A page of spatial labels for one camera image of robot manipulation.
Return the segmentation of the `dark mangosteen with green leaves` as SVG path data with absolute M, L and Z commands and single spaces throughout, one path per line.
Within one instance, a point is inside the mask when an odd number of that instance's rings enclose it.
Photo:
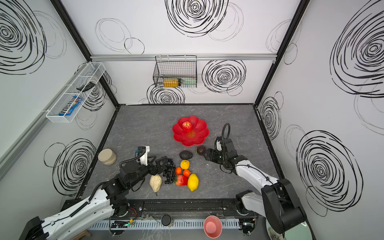
M 207 149 L 205 146 L 198 146 L 196 153 L 200 156 L 203 156 L 207 152 Z

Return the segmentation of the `cream starfruit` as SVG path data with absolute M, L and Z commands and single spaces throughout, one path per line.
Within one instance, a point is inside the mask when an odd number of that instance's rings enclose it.
M 162 178 L 160 175 L 154 175 L 150 178 L 150 186 L 154 193 L 157 193 L 162 185 Z

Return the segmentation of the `red flower fruit bowl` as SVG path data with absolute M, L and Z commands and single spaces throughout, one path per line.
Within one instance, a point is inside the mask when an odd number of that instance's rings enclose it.
M 193 128 L 190 132 L 183 131 L 182 123 L 190 121 Z M 174 133 L 174 140 L 181 143 L 185 147 L 191 147 L 194 145 L 202 145 L 206 138 L 210 135 L 206 121 L 199 119 L 196 116 L 190 116 L 187 118 L 181 118 L 172 127 Z

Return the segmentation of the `yellow lemon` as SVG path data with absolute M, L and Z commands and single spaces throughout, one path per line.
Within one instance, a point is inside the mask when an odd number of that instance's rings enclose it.
M 199 178 L 196 174 L 191 174 L 188 179 L 188 189 L 193 192 L 199 187 Z

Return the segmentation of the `red apple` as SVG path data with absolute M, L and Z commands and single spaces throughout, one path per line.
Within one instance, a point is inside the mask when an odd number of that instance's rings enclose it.
M 192 130 L 193 125 L 190 121 L 185 121 L 182 123 L 182 128 L 184 132 L 188 133 Z

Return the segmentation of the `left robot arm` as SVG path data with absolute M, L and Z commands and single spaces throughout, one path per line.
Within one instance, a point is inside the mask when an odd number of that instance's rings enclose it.
M 120 163 L 120 172 L 107 182 L 99 183 L 91 195 L 68 209 L 45 219 L 29 220 L 21 233 L 21 240 L 70 240 L 93 224 L 111 217 L 126 205 L 129 192 L 136 184 L 143 184 L 147 175 L 161 174 L 167 157 L 145 164 L 134 159 Z

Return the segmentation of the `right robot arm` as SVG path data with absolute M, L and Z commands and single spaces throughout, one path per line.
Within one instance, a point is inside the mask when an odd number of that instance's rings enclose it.
M 258 193 L 250 191 L 240 194 L 240 210 L 252 211 L 265 217 L 278 234 L 283 234 L 307 220 L 291 182 L 266 174 L 246 157 L 238 155 L 231 139 L 217 137 L 215 147 L 207 149 L 204 157 L 245 179 L 258 190 Z

